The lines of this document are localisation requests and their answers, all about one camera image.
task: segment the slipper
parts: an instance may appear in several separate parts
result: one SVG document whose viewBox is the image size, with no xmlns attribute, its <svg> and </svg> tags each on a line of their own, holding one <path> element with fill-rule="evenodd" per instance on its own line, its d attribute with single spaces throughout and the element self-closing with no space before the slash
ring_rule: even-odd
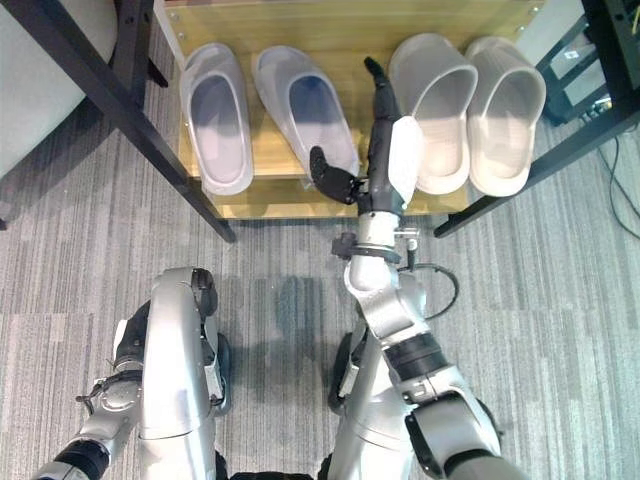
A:
<svg viewBox="0 0 640 480">
<path fill-rule="evenodd" d="M 426 142 L 416 187 L 433 195 L 457 190 L 469 176 L 466 110 L 476 68 L 443 36 L 422 33 L 402 42 L 389 71 L 400 109 L 415 117 Z"/>
<path fill-rule="evenodd" d="M 358 153 L 338 95 L 308 55 L 292 47 L 267 48 L 253 66 L 253 77 L 260 100 L 309 178 L 315 146 L 329 165 L 358 175 Z"/>
<path fill-rule="evenodd" d="M 242 70 L 227 46 L 211 43 L 189 56 L 180 100 L 202 189 L 215 195 L 245 190 L 253 179 L 249 111 Z"/>
<path fill-rule="evenodd" d="M 544 79 L 504 38 L 480 38 L 466 56 L 478 69 L 467 112 L 471 182 L 487 195 L 513 195 L 529 177 L 536 122 L 546 97 Z"/>
</svg>

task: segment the black cable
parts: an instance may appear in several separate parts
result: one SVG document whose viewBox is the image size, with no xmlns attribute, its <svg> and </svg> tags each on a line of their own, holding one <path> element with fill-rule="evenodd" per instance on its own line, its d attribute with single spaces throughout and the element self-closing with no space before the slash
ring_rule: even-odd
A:
<svg viewBox="0 0 640 480">
<path fill-rule="evenodd" d="M 625 230 L 629 235 L 634 237 L 636 240 L 640 240 L 640 233 L 634 232 L 627 224 L 625 224 L 620 219 L 620 216 L 618 215 L 618 211 L 616 210 L 616 204 L 613 201 L 613 184 L 615 182 L 617 187 L 618 187 L 618 190 L 620 191 L 620 193 L 622 193 L 622 195 L 624 196 L 625 200 L 627 201 L 627 203 L 629 204 L 629 206 L 631 207 L 631 209 L 635 213 L 635 215 L 638 217 L 638 219 L 640 219 L 640 211 L 638 210 L 638 207 L 636 207 L 633 204 L 633 202 L 631 201 L 631 198 L 629 197 L 629 194 L 625 191 L 624 188 L 622 188 L 622 185 L 620 185 L 620 182 L 618 181 L 618 179 L 616 177 L 616 168 L 618 167 L 618 161 L 620 160 L 620 140 L 618 139 L 618 137 L 615 137 L 615 141 L 616 141 L 616 153 L 615 153 L 615 156 L 613 157 L 613 165 L 612 166 L 609 166 L 609 162 L 607 162 L 604 159 L 604 155 L 600 151 L 602 161 L 607 166 L 607 169 L 609 170 L 609 174 L 610 174 L 610 176 L 609 176 L 609 202 L 611 203 L 611 211 L 613 212 L 613 217 L 616 219 L 616 222 L 618 222 L 618 225 L 620 225 L 620 227 L 623 230 Z"/>
<path fill-rule="evenodd" d="M 434 318 L 440 317 L 447 313 L 449 309 L 453 307 L 454 303 L 456 303 L 456 301 L 458 300 L 458 295 L 460 294 L 460 282 L 458 282 L 458 277 L 456 277 L 455 273 L 447 268 L 438 265 L 437 263 L 416 263 L 414 266 L 414 270 L 433 270 L 436 273 L 442 273 L 445 277 L 451 280 L 451 284 L 453 285 L 453 296 L 451 297 L 451 301 L 438 313 L 434 313 L 433 315 L 425 317 L 425 320 L 433 320 Z M 408 271 L 410 271 L 409 267 L 402 267 L 398 269 L 398 272 Z"/>
<path fill-rule="evenodd" d="M 582 121 L 586 124 L 589 121 L 591 121 L 591 119 L 589 118 L 588 115 L 585 114 L 582 116 Z M 635 132 L 637 129 L 638 129 L 638 124 L 634 125 L 629 130 L 625 131 L 623 134 Z M 631 199 L 630 195 L 624 189 L 624 187 L 618 180 L 618 177 L 616 177 L 616 168 L 618 167 L 618 161 L 620 159 L 620 140 L 618 139 L 618 137 L 614 137 L 614 140 L 616 142 L 616 153 L 613 157 L 613 165 L 609 165 L 609 162 L 607 161 L 604 153 L 602 152 L 602 147 L 598 146 L 597 148 L 602 165 L 609 172 L 609 203 L 611 204 L 611 211 L 613 213 L 614 219 L 616 220 L 616 223 L 620 226 L 620 228 L 622 228 L 624 231 L 626 231 L 629 235 L 631 235 L 635 239 L 640 240 L 640 233 L 632 230 L 626 223 L 624 223 L 620 219 L 620 215 L 618 214 L 618 210 L 616 209 L 616 204 L 613 199 L 613 185 L 615 184 L 615 186 L 618 187 L 618 191 L 622 194 L 623 198 L 626 200 L 627 204 L 629 205 L 629 207 L 631 208 L 635 216 L 640 220 L 640 208 L 638 208 L 633 203 L 633 200 Z"/>
</svg>

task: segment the shoe rack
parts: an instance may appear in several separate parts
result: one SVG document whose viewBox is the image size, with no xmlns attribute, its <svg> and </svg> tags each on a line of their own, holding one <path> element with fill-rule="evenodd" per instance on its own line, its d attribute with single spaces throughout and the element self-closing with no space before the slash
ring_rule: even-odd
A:
<svg viewBox="0 0 640 480">
<path fill-rule="evenodd" d="M 286 140 L 264 110 L 253 85 L 252 61 L 265 48 L 290 45 L 308 53 L 333 82 L 366 161 L 372 122 L 373 84 L 362 61 L 386 65 L 395 47 L 421 32 L 446 36 L 464 48 L 475 38 L 500 35 L 515 40 L 543 0 L 174 0 L 158 15 L 178 63 L 210 42 L 227 44 L 238 57 L 247 88 L 254 180 L 244 192 L 214 196 L 225 218 L 355 216 L 354 206 L 323 197 L 306 179 Z M 197 160 L 180 122 L 180 161 L 198 182 Z M 468 205 L 465 187 L 448 195 L 416 192 L 409 215 L 452 213 Z"/>
</svg>

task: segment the silver metal part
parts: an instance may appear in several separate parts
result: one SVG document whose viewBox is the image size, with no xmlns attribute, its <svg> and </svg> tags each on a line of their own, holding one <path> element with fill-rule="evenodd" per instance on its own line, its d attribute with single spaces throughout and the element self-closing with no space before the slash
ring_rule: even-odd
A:
<svg viewBox="0 0 640 480">
<path fill-rule="evenodd" d="M 147 320 L 140 438 L 185 435 L 209 415 L 192 268 L 156 277 Z"/>
<path fill-rule="evenodd" d="M 151 293 L 140 422 L 145 479 L 215 478 L 215 409 L 207 386 L 192 274 L 192 268 L 166 270 L 155 279 Z M 214 325 L 207 323 L 207 338 L 217 342 Z"/>
<path fill-rule="evenodd" d="M 358 246 L 393 249 L 396 236 L 411 238 L 419 233 L 417 229 L 397 230 L 398 221 L 389 212 L 360 215 Z M 424 321 L 424 288 L 412 276 L 401 278 L 384 258 L 354 255 L 344 282 L 383 348 L 429 331 Z"/>
<path fill-rule="evenodd" d="M 360 343 L 364 340 L 364 336 L 366 333 L 367 322 L 365 322 L 363 318 L 359 318 L 358 322 L 356 323 L 356 328 L 351 334 L 351 345 L 349 346 L 349 359 L 347 361 L 347 368 L 338 387 L 338 397 L 340 398 L 346 397 L 351 393 L 351 390 L 353 390 L 353 385 L 356 382 L 356 377 L 358 376 L 360 367 L 354 365 L 351 361 L 351 358 L 356 348 L 358 348 Z"/>
<path fill-rule="evenodd" d="M 140 418 L 140 384 L 131 380 L 116 382 L 94 401 L 94 413 L 85 420 L 69 443 L 92 440 L 109 453 L 109 463 L 124 449 L 131 430 Z"/>
<path fill-rule="evenodd" d="M 500 442 L 491 419 L 455 365 L 422 379 L 396 383 L 396 389 L 406 401 L 422 405 L 413 413 L 440 466 L 452 456 L 470 450 L 500 455 Z"/>
<path fill-rule="evenodd" d="M 44 465 L 31 480 L 89 480 L 83 471 L 62 462 L 51 462 Z"/>
<path fill-rule="evenodd" d="M 344 281 L 383 347 L 429 331 L 424 288 L 414 277 L 400 276 L 383 258 L 354 255 Z"/>
<path fill-rule="evenodd" d="M 215 480 L 215 412 L 195 430 L 170 438 L 140 439 L 142 480 Z"/>
<path fill-rule="evenodd" d="M 393 248 L 400 219 L 390 212 L 371 212 L 358 217 L 358 245 Z"/>
<path fill-rule="evenodd" d="M 211 345 L 214 352 L 218 352 L 218 326 L 212 316 L 207 317 L 204 323 L 204 331 L 207 342 Z M 218 355 L 211 365 L 205 365 L 205 376 L 207 379 L 207 390 L 212 401 L 216 402 L 216 411 L 225 413 L 228 398 L 225 397 L 225 389 L 220 376 L 220 364 Z"/>
<path fill-rule="evenodd" d="M 411 408 L 391 384 L 380 344 L 369 337 L 340 420 L 328 479 L 408 478 L 413 448 L 404 417 Z"/>
</svg>

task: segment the black metal frame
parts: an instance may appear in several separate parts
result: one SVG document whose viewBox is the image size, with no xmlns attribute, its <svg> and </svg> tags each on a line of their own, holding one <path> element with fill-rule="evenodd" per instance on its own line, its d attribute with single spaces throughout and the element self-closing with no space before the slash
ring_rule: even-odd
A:
<svg viewBox="0 0 640 480">
<path fill-rule="evenodd" d="M 236 237 L 140 109 L 147 72 L 152 0 L 120 5 L 113 70 L 87 40 L 59 0 L 0 0 L 87 97 L 227 242 Z"/>
<path fill-rule="evenodd" d="M 640 55 L 627 22 L 623 2 L 582 0 L 582 4 L 584 19 L 541 60 L 538 69 L 545 70 L 553 57 L 567 44 L 567 39 L 575 37 L 588 23 L 613 106 L 533 162 L 529 179 L 518 194 L 640 121 Z M 516 195 L 501 198 L 484 196 L 462 212 L 449 215 L 449 219 L 435 229 L 434 235 L 438 238 L 446 237 Z"/>
</svg>

